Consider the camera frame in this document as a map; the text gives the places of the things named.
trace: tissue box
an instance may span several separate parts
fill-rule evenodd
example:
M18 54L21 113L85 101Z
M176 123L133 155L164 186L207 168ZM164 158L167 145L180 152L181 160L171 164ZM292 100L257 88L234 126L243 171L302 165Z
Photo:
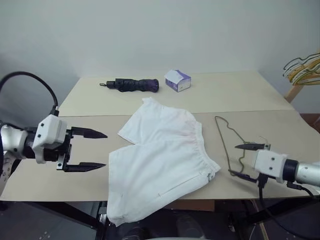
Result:
M165 77L165 84L176 92L181 92L191 86L191 77L179 70L170 70Z

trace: white shorts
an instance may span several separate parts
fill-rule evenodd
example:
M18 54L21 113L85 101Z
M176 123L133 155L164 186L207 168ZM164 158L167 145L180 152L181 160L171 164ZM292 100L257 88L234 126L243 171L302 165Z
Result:
M220 169L190 112L151 97L143 101L118 133L135 145L109 154L107 216L116 226L144 219L203 187Z

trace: table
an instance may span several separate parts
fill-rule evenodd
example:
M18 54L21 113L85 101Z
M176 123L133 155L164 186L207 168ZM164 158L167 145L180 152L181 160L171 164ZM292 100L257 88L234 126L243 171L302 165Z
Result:
M226 118L246 141L264 142L271 149L289 154L291 158L308 163L320 159L319 134L309 127L293 107L257 72L191 74L192 87L176 93L160 80L158 93L119 92L99 86L113 78L81 78L60 107L60 116L69 127L92 128L109 138L72 140L70 163L97 162L105 167L86 173L56 171L56 164L36 164L24 160L10 177L0 200L3 201L106 201L108 200L108 154L130 143L117 135L118 130L142 104L141 98L154 97L163 105L184 108L202 123L205 149L221 170L213 181L187 194L183 199L256 199L254 183L232 177L214 116ZM232 132L220 123L222 134L231 155L231 165L241 154L235 145L241 144ZM244 172L257 175L252 169L254 152L244 160ZM270 179L264 189L266 198L305 196Z

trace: beige table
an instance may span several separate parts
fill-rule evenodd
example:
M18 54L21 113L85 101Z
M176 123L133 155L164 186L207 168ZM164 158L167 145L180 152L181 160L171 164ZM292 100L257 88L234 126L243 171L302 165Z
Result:
M236 83L237 74L241 76L239 81L243 81L242 84ZM262 136L268 140L271 144L271 149L275 152L286 153L293 159L309 163L320 159L319 134L309 127L299 114L257 73L217 73L204 74L204 76L212 76L212 80L198 78L198 80L193 81L192 87L198 88L196 86L202 86L203 92L206 94L201 94L200 89L198 89L193 95L193 89L190 88L188 90L190 93L184 96L181 95L183 92L176 93L169 88L178 100L173 101L170 106L177 107L177 103L179 103L192 111L192 105L186 105L186 103L189 103L188 98L192 97L198 101L198 104L208 102L204 104L205 106L202 106L202 109L199 111L201 113L195 113L194 115L203 126L202 132L205 140L205 149L208 155L221 166L221 170L208 185L184 196L183 199L255 199L258 197L258 188L254 183L232 177L228 173L226 156L214 120L214 116L216 115L226 118L230 125L237 129L246 141L263 142L264 140L260 137ZM219 76L219 79L226 81L222 84L225 88L221 86L222 82L219 79L215 80L214 76ZM92 84L96 85L100 81L103 82L100 79L93 80ZM70 110L70 115L74 115L77 112L77 114L82 116L66 116L63 119L70 126L93 128L105 133L109 138L85 139L76 136L72 140L70 162L73 164L79 162L97 162L105 163L107 166L86 173L65 173L56 171L56 165L52 162L43 165L36 164L34 160L24 160L10 177L1 195L1 200L67 202L102 201L108 199L108 154L111 151L130 144L117 135L117 131L130 116L126 114L119 115L117 112L119 110L115 107L112 111L93 107L94 110L92 111L96 115L88 116L90 115L89 105L87 107L84 106L83 112L81 112L83 102L80 98L78 104L70 100L71 103L73 102L70 105L68 99L75 98L75 93L78 94L77 92L79 92L77 89L84 89L83 86L87 86L88 89L90 88L88 82L89 80L86 78L81 79L65 100L66 102L61 106L61 113L67 115L68 111L66 109L70 108L67 106L73 104L74 111ZM233 88L235 85L238 87L242 86L241 91ZM218 90L214 90L214 92L225 99L225 101L220 101L219 104L211 104L215 96L210 95L210 91L206 90L205 86L209 86L211 89L220 88L221 91L223 90L222 93ZM159 92L158 95L154 94L154 97L161 103L162 99L165 102L165 96L162 95L168 94L168 96L171 96L171 92L167 91L165 86L162 85L162 87L162 93ZM96 91L92 90L91 96L94 99L99 99L105 106L117 106L118 101L112 101L112 98L108 95L109 90L106 88L102 89L103 92L100 92L100 88ZM247 99L247 96L252 96L252 92L256 92L257 89L260 89L260 94L254 98ZM121 99L127 98L127 93L110 90L110 94L117 95ZM129 94L132 96L132 102L135 102L135 99L140 102L139 104L137 102L137 106L136 103L127 102L129 105L132 104L132 107L128 109L132 109L134 112L133 107L138 108L141 105L140 98L142 95L146 97L151 93L130 92ZM88 95L86 98L88 102L92 105L94 104ZM210 113L211 109L223 109L224 106L226 111ZM103 111L108 112L106 116L102 116ZM231 155L231 165L234 169L240 169L236 158L241 154L241 151L235 149L234 146L241 144L241 142L239 142L232 132L225 128L223 122L221 122L221 129ZM257 173L252 170L253 157L254 152L247 154L247 158L244 160L244 172L256 176ZM304 195L304 192L289 189L272 179L269 180L264 190L266 198L286 198Z

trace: white wall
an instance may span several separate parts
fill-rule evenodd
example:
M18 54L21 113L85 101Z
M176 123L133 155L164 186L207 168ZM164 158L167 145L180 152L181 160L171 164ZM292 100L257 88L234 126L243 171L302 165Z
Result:
M282 67L320 48L319 0L3 0L0 73L30 71L60 103L80 76L258 70L281 94ZM1 93L2 118L36 124L52 100L32 79ZM294 106L320 113L320 86Z

